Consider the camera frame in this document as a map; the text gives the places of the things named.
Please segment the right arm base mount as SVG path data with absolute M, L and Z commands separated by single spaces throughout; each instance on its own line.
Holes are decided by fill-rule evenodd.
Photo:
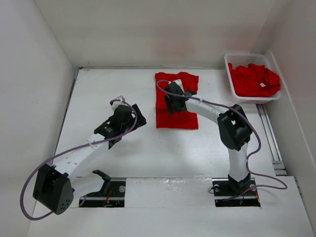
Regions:
M 240 191 L 233 191 L 229 186 L 228 178 L 212 179 L 212 187 L 209 193 L 214 195 L 216 207 L 260 207 L 260 199 L 257 191 L 247 191 L 250 186 L 256 185 L 255 179 L 251 178 Z

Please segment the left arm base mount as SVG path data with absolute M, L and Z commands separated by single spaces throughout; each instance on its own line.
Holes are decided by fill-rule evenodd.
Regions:
M 101 170 L 92 171 L 89 192 L 79 198 L 79 207 L 123 208 L 125 205 L 126 178 L 112 178 Z

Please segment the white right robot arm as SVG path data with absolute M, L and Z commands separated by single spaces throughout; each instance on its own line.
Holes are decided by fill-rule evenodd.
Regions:
M 195 92 L 184 92 L 179 80 L 170 83 L 164 90 L 164 99 L 170 114 L 195 113 L 218 125 L 220 139 L 229 152 L 228 188 L 235 195 L 243 192 L 250 181 L 246 157 L 252 130 L 240 116 L 245 116 L 242 107 L 235 104 L 224 110 L 219 106 L 207 104 L 200 98 L 195 100 Z

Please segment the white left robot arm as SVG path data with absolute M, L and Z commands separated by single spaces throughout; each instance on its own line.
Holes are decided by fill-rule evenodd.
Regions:
M 55 164 L 45 162 L 35 170 L 33 198 L 51 213 L 64 213 L 74 197 L 81 196 L 78 182 L 82 170 L 121 141 L 123 136 L 147 123 L 137 104 L 130 105 L 119 99 L 110 104 L 113 115 L 93 131 L 85 144 L 58 154 L 57 157 L 63 159 Z

